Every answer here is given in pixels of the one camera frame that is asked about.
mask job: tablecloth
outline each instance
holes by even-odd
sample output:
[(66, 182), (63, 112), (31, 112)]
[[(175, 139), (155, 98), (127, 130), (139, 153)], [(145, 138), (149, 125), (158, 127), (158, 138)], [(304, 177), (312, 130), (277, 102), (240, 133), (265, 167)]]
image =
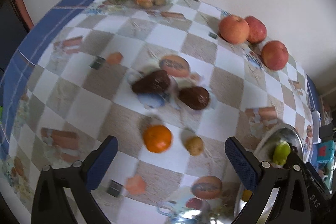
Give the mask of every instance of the tablecloth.
[[(98, 7), (104, 1), (94, 0), (91, 5)], [(263, 135), (250, 130), (246, 109), (257, 113), (259, 108), (274, 107), (280, 122), (297, 129), (309, 155), (311, 138), (307, 132), (312, 120), (304, 70), (290, 56), (283, 70), (270, 71), (260, 67), (247, 43), (233, 46), (220, 37), (209, 36), (218, 32), (218, 22), (225, 14), (221, 9), (198, 0), (174, 0), (165, 10), (182, 13), (185, 19), (167, 20), (153, 18), (144, 10), (92, 14), (90, 9), (85, 12), (73, 5), (61, 3), (54, 9), (68, 9), (72, 15), (68, 15), (66, 25), (53, 26), (53, 40), (49, 37), (47, 43), (41, 43), (41, 38), (34, 41), (30, 37), (35, 44), (26, 45), (21, 56), (13, 57), (12, 66), (19, 64), (21, 72), (25, 68), (21, 75), (29, 80), (19, 82), (18, 87), (13, 85), (16, 80), (6, 80), (11, 78), (10, 69), (4, 77), (5, 88), (11, 85), (17, 90), (16, 97), (5, 96), (3, 144), (8, 140), (9, 145), (3, 145), (2, 170), (28, 212), (44, 165), (65, 167), (71, 160), (83, 160), (108, 135), (117, 137), (119, 151), (92, 194), (109, 220), (119, 224), (164, 223), (166, 217), (157, 213), (157, 203), (205, 175), (223, 181), (224, 194), (209, 201), (212, 208), (223, 203), (232, 208), (239, 179), (227, 161), (224, 142), (236, 136), (245, 148), (254, 150)], [(57, 45), (77, 37), (82, 37), (78, 52), (57, 58)], [(38, 51), (43, 52), (40, 58)], [(92, 68), (97, 57), (108, 59), (114, 53), (121, 56), (118, 62), (105, 61), (99, 69)], [(160, 107), (149, 106), (132, 93), (130, 79), (139, 72), (159, 68), (167, 56), (179, 56), (187, 62), (188, 75), (173, 79), (179, 86), (188, 82), (208, 89), (216, 102), (211, 108), (192, 112), (166, 102)], [(299, 92), (293, 88), (293, 81), (300, 84)], [(12, 121), (11, 112), (16, 113)], [(163, 124), (172, 132), (173, 142), (166, 152), (153, 154), (143, 145), (142, 132), (150, 124)], [(78, 147), (62, 141), (53, 145), (43, 128), (72, 132)], [(183, 145), (193, 134), (205, 144), (205, 152), (197, 157)], [(13, 167), (21, 174), (14, 177), (10, 172)], [(135, 174), (147, 183), (144, 194), (131, 195), (122, 189), (116, 198), (106, 192), (111, 180), (124, 185)], [(70, 191), (66, 194), (79, 223), (83, 223), (73, 196)]]

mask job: apple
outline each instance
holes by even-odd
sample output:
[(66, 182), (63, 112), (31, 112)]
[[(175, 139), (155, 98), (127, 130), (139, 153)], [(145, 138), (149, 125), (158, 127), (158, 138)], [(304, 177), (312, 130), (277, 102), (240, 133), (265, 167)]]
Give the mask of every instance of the apple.
[(241, 44), (249, 36), (250, 27), (244, 18), (230, 15), (219, 23), (220, 35), (231, 44)]
[(250, 33), (247, 41), (251, 44), (262, 42), (267, 36), (267, 29), (264, 23), (253, 16), (248, 16), (245, 20), (250, 27)]
[(281, 70), (288, 62), (288, 51), (283, 43), (272, 40), (261, 50), (261, 58), (267, 68)]

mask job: metal tray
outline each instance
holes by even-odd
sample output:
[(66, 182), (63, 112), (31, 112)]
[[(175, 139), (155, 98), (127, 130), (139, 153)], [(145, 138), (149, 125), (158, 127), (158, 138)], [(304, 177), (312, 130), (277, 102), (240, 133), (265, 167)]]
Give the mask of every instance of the metal tray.
[[(298, 156), (301, 159), (303, 159), (303, 147), (301, 138), (294, 127), (285, 123), (279, 124), (273, 127), (270, 131), (268, 131), (265, 134), (265, 137), (258, 144), (253, 154), (260, 162), (268, 161), (273, 167), (279, 168), (280, 167), (279, 165), (275, 165), (274, 163), (272, 163), (272, 158), (274, 150), (276, 146), (280, 143), (280, 141), (286, 141), (288, 143), (291, 143), (292, 146), (295, 146), (298, 150)], [(246, 202), (241, 200), (244, 190), (245, 188), (243, 184), (241, 184), (236, 198), (235, 212), (234, 212), (235, 218), (246, 205)], [(273, 207), (274, 201), (278, 195), (278, 190), (279, 188), (273, 189), (268, 199), (268, 202), (265, 206), (265, 209), (263, 210), (257, 224), (263, 224), (266, 222), (267, 217)]]

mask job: checkered tablecloth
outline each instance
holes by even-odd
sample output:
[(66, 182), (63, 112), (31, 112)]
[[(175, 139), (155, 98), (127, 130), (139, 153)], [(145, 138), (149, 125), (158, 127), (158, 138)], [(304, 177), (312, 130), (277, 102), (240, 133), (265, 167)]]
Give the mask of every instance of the checkered tablecloth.
[[(197, 0), (174, 0), (167, 10), (183, 13), (186, 20), (158, 23), (135, 9), (124, 15), (81, 13), (46, 49), (28, 81), (29, 99), (22, 100), (29, 116), (22, 127), (14, 124), (7, 159), (17, 157), (22, 162), (24, 187), (15, 190), (29, 212), (42, 167), (69, 165), (53, 158), (41, 128), (77, 133), (81, 159), (108, 135), (117, 137), (117, 156), (92, 194), (109, 220), (118, 224), (163, 224), (166, 217), (156, 212), (156, 204), (204, 175), (223, 180), (226, 204), (232, 205), (239, 179), (227, 162), (224, 142), (236, 136), (253, 150), (260, 141), (250, 133), (247, 108), (275, 106), (278, 118), (294, 126), (305, 141), (306, 129), (312, 125), (307, 78), (292, 56), (281, 71), (257, 69), (244, 56), (247, 44), (232, 46), (209, 36), (209, 32), (218, 32), (220, 9)], [(55, 42), (78, 36), (83, 36), (79, 53), (53, 58)], [(107, 58), (112, 52), (123, 55), (120, 64), (104, 63), (99, 70), (90, 67), (97, 56)], [(203, 77), (203, 84), (218, 100), (215, 109), (181, 113), (169, 104), (151, 110), (139, 102), (126, 76), (167, 55), (181, 56), (191, 72)], [(300, 82), (303, 95), (292, 91), (289, 80)], [(159, 121), (170, 129), (173, 142), (168, 151), (153, 154), (143, 145), (141, 135), (148, 124)], [(182, 142), (192, 133), (203, 139), (207, 153), (189, 155)], [(124, 185), (134, 174), (147, 183), (145, 194), (131, 195), (123, 189), (115, 198), (106, 193), (110, 180)], [(84, 223), (70, 191), (67, 196), (79, 223)]]

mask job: orange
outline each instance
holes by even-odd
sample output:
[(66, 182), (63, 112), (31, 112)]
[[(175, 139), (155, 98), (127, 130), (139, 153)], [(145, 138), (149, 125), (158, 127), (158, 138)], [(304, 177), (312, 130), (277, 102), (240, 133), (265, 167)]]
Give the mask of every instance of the orange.
[(143, 142), (149, 152), (162, 153), (172, 141), (172, 134), (165, 126), (151, 126), (143, 133)]

